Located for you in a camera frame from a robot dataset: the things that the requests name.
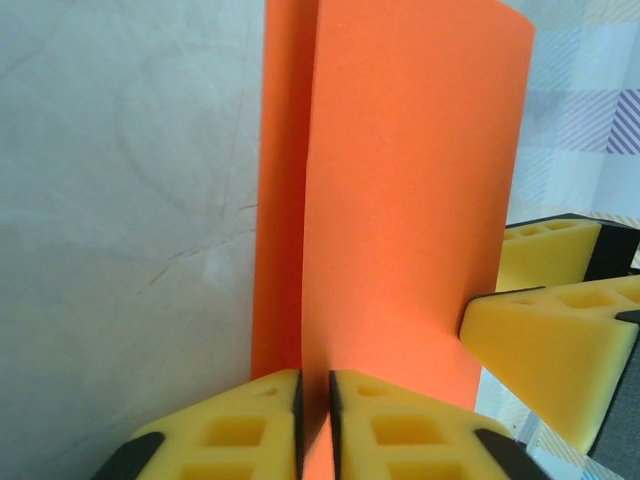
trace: yellow foam holder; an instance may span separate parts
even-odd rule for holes
[[[93,479],[299,479],[301,409],[298,370],[262,377],[142,427]]]
[[[329,384],[337,480],[549,478],[495,420],[356,371]]]
[[[496,291],[624,276],[639,242],[639,230],[575,214],[507,226]]]
[[[638,337],[640,276],[472,300],[460,339],[569,444],[586,453]]]

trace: orange sheet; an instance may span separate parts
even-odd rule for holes
[[[305,419],[328,368],[472,407],[457,328],[495,285],[533,28],[492,1],[321,0],[302,277]],[[327,479],[323,435],[305,478]]]
[[[251,377],[300,368],[302,232],[318,0],[267,0]]]

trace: foam block with square holes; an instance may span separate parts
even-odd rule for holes
[[[567,442],[591,447],[637,340],[616,319],[638,309],[629,276],[472,300],[460,338],[478,360]]]
[[[337,480],[548,478],[494,420],[355,371],[329,383]]]
[[[302,475],[302,424],[300,372],[277,372],[142,427],[133,438],[159,436],[153,451],[141,451],[132,470],[120,449],[105,464],[118,474],[96,479],[293,480]]]
[[[574,214],[507,226],[496,291],[624,276],[638,242],[638,230]]]

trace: grey wall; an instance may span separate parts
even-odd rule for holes
[[[2,2],[2,478],[247,379],[262,3]]]

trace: orange foam sheet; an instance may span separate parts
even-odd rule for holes
[[[267,0],[251,376],[300,368],[302,235],[318,0]]]
[[[321,0],[317,28],[305,419],[329,368],[472,407],[457,329],[495,286],[533,27],[493,0]],[[324,432],[305,477],[331,478],[330,456]]]

